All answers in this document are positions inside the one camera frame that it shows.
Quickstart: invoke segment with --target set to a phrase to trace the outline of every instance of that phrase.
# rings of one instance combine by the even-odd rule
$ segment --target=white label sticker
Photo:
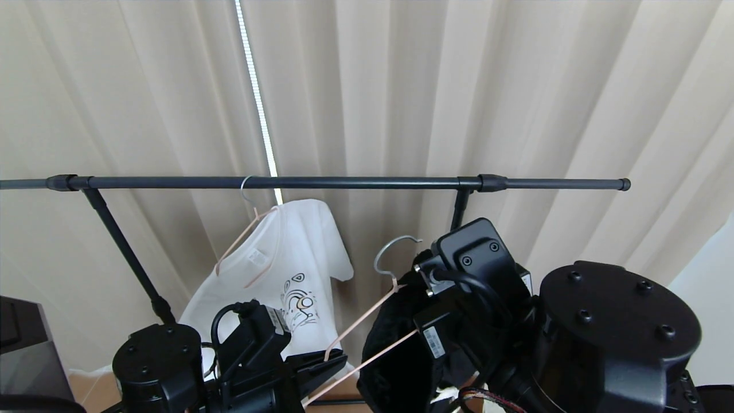
[[[247,256],[247,259],[258,267],[264,267],[268,263],[268,256],[261,253],[257,248],[253,248],[252,251],[250,251],[250,255]]]
[[[533,295],[533,279],[530,277],[530,273],[525,274],[522,279],[525,283],[525,287],[528,288],[530,295]]]
[[[423,330],[423,337],[426,338],[426,342],[428,343],[428,346],[431,348],[431,353],[433,353],[434,359],[438,359],[439,357],[446,354],[446,350],[443,349],[443,344],[441,344],[441,338],[439,338],[435,327],[429,327]]]
[[[276,309],[265,307],[268,309],[268,315],[270,316],[270,322],[273,323],[273,327],[275,327],[275,333],[279,335],[283,335],[283,330],[285,329],[288,331],[288,327],[285,327],[285,323],[281,320],[282,316],[280,315],[280,312]]]

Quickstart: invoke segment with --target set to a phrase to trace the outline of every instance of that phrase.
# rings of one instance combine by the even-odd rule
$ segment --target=screw
[[[683,393],[683,397],[686,398],[686,400],[691,404],[698,403],[698,398],[693,395],[691,392],[685,392]]]
[[[581,274],[578,271],[571,271],[567,275],[569,281],[579,282],[581,281]]]
[[[576,320],[581,324],[589,324],[592,322],[592,313],[586,309],[580,309],[576,313]]]
[[[661,324],[656,329],[655,332],[658,334],[658,337],[660,337],[663,340],[673,340],[673,337],[675,337],[675,328],[672,328],[671,326],[668,326],[667,324]]]
[[[648,280],[642,280],[637,283],[637,291],[640,294],[648,294],[653,289],[653,285]]]

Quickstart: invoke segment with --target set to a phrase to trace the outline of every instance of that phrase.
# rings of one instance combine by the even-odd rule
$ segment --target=white t-shirt
[[[283,310],[291,329],[283,358],[323,351],[338,336],[330,278],[346,281],[353,274],[329,207],[315,199],[288,202],[270,212],[222,261],[219,276],[209,274],[179,323],[194,327],[202,341],[211,341],[211,321],[222,307],[255,299]],[[219,342],[238,324],[237,316],[227,313],[219,322]],[[211,351],[203,352],[204,370],[212,359]]]

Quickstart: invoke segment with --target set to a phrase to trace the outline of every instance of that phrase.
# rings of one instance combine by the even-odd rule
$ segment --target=white wall
[[[670,283],[696,313],[703,340],[688,369],[696,385],[734,383],[734,213]]]

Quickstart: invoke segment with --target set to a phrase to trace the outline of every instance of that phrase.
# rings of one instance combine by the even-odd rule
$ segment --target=beige curtain
[[[494,222],[536,288],[576,259],[667,284],[734,205],[731,2],[241,4],[283,175],[628,176],[626,193],[472,195],[465,222]],[[319,196],[357,268],[340,288],[345,325],[385,290],[379,247],[413,234],[427,248],[454,200]],[[368,329],[348,338],[353,355]]]
[[[734,4],[243,1],[281,175],[620,178],[629,192],[474,194],[536,287],[575,259],[667,284],[734,206]],[[231,1],[0,3],[3,178],[267,174]],[[247,222],[236,191],[105,191],[177,314]],[[252,194],[258,203],[272,194]],[[355,279],[393,237],[446,231],[451,191],[323,198]],[[81,194],[0,193],[2,293],[40,301],[67,366],[155,321]],[[408,269],[400,245],[385,266]],[[345,342],[359,358],[370,323]]]

